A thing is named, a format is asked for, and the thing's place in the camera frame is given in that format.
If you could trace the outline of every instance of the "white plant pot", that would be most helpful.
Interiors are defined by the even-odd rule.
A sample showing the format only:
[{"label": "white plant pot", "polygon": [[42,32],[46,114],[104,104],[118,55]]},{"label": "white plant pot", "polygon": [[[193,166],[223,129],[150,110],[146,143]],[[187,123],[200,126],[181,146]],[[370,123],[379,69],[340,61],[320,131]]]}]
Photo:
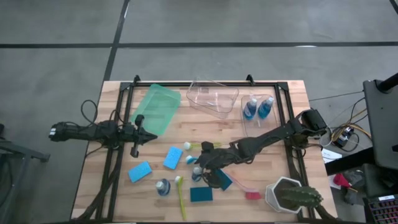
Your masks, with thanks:
[{"label": "white plant pot", "polygon": [[289,180],[291,182],[295,182],[298,186],[301,187],[301,183],[299,181],[294,180],[294,179],[290,179],[290,178],[287,178],[287,177],[281,177],[281,178],[279,178],[279,180],[276,183],[270,184],[270,185],[267,186],[267,188],[266,188],[266,202],[277,212],[286,212],[286,213],[297,214],[300,211],[301,207],[299,207],[297,210],[290,210],[290,209],[281,207],[279,205],[279,203],[278,203],[278,199],[275,196],[274,190],[275,190],[275,187],[279,184],[279,182],[281,180]]}]

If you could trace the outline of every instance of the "pink brush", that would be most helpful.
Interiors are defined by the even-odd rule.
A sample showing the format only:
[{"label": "pink brush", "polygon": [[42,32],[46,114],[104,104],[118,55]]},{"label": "pink brush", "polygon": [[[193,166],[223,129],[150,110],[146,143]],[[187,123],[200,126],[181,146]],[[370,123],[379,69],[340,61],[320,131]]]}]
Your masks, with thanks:
[{"label": "pink brush", "polygon": [[245,187],[244,185],[239,183],[239,181],[237,181],[235,178],[233,178],[231,175],[227,174],[225,171],[224,171],[224,173],[232,180],[232,182],[234,182],[236,185],[238,185],[238,187],[245,192],[245,197],[247,200],[261,199],[260,191],[258,189],[251,189],[251,188]]}]

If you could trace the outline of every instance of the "red object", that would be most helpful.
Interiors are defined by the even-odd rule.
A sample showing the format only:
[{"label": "red object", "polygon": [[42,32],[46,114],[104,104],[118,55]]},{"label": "red object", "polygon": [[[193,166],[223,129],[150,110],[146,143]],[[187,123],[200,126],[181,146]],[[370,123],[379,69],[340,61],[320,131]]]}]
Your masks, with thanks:
[{"label": "red object", "polygon": [[333,178],[333,182],[343,187],[351,187],[351,184],[344,178],[343,174],[336,174],[335,178]]},{"label": "red object", "polygon": [[260,195],[259,192],[246,192],[245,197],[248,200],[259,200],[259,199],[261,199],[261,195]]}]

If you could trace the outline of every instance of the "green plastic tray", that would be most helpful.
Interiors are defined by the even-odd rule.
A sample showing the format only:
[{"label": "green plastic tray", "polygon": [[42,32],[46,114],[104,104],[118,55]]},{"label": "green plastic tray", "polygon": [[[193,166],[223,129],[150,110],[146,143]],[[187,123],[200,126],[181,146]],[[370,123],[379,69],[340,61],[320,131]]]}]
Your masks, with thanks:
[{"label": "green plastic tray", "polygon": [[152,84],[132,115],[131,121],[134,123],[137,115],[142,114],[145,117],[145,130],[158,136],[162,135],[180,106],[180,102],[180,92]]}]

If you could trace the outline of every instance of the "blue sponge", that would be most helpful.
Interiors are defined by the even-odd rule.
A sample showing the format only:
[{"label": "blue sponge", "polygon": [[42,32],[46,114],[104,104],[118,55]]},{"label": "blue sponge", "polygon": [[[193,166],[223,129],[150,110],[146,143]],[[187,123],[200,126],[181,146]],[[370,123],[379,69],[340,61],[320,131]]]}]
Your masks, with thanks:
[{"label": "blue sponge", "polygon": [[206,202],[213,200],[213,191],[211,187],[192,187],[191,202]]},{"label": "blue sponge", "polygon": [[221,189],[226,190],[232,184],[232,180],[222,170],[216,170],[216,175],[221,179]]},{"label": "blue sponge", "polygon": [[152,169],[149,166],[149,163],[147,161],[139,164],[138,166],[132,168],[129,170],[129,177],[131,179],[131,182],[135,183],[139,179],[145,177],[146,175],[150,174],[152,172]]},{"label": "blue sponge", "polygon": [[175,169],[180,157],[182,155],[182,150],[176,147],[170,147],[169,153],[167,153],[166,159],[163,162],[163,166],[170,169]]}]

